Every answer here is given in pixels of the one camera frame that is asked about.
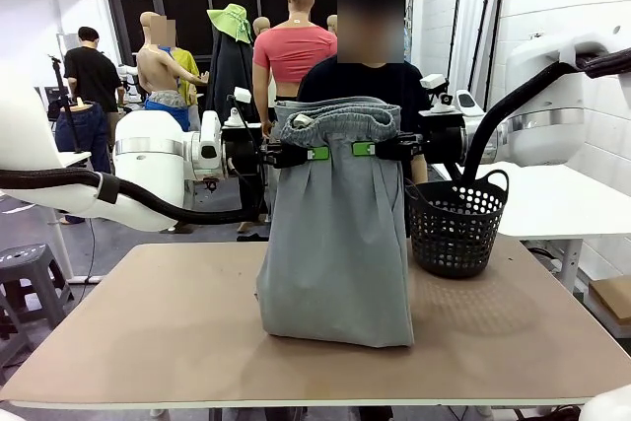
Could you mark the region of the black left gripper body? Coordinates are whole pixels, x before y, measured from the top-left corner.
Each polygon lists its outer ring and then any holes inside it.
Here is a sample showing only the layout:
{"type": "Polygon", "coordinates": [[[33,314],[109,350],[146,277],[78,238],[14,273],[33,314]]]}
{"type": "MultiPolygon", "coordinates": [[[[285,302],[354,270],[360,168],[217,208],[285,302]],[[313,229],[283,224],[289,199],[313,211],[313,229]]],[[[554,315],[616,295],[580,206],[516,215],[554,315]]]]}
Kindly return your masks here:
{"type": "Polygon", "coordinates": [[[267,143],[261,126],[223,126],[224,157],[237,165],[268,165],[286,169],[305,164],[309,159],[307,148],[280,142],[267,143]]]}

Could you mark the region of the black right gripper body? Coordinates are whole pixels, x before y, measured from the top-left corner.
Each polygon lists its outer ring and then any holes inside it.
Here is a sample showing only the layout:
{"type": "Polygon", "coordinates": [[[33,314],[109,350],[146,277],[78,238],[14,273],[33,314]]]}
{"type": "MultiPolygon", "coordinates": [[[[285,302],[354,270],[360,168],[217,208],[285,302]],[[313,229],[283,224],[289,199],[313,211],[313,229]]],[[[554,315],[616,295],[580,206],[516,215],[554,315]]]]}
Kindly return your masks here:
{"type": "Polygon", "coordinates": [[[408,162],[423,156],[428,164],[459,164],[465,154],[465,123],[459,111],[420,115],[418,131],[399,132],[377,144],[377,157],[408,162]]]}

